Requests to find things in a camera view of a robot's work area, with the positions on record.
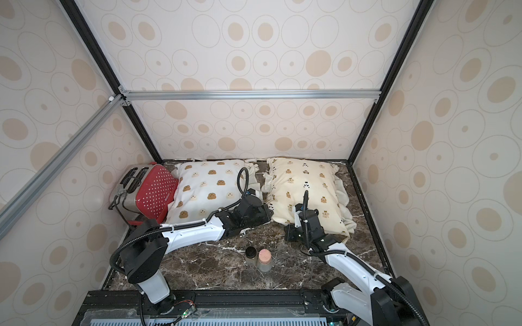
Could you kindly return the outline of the white bear print pillow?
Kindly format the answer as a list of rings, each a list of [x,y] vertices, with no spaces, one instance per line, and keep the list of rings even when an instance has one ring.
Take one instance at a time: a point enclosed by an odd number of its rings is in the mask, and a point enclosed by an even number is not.
[[[245,185],[245,176],[239,175],[242,168],[247,169],[249,186],[259,190],[256,163],[221,160],[177,164],[173,173],[179,179],[179,185],[165,222],[194,223],[207,218],[212,211],[238,201],[241,197],[238,186]]]

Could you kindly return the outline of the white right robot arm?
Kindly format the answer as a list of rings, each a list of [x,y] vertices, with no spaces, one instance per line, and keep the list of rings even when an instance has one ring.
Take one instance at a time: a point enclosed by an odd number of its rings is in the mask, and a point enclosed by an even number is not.
[[[285,237],[299,242],[305,254],[320,259],[349,279],[335,278],[322,286],[326,312],[341,310],[369,325],[428,325],[428,319],[412,285],[404,277],[380,272],[326,234],[319,222],[319,211],[308,208],[309,192],[294,207],[294,225],[285,227]]]

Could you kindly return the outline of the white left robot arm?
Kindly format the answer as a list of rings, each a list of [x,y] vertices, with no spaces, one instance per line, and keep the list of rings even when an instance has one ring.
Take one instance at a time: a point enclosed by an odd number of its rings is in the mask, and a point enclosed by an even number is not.
[[[247,169],[242,168],[237,175],[239,200],[212,211],[201,221],[191,224],[144,221],[111,254],[111,268],[123,274],[150,303],[166,300],[171,290],[160,271],[165,255],[190,245],[233,238],[271,220],[272,210],[247,187],[249,180]]]

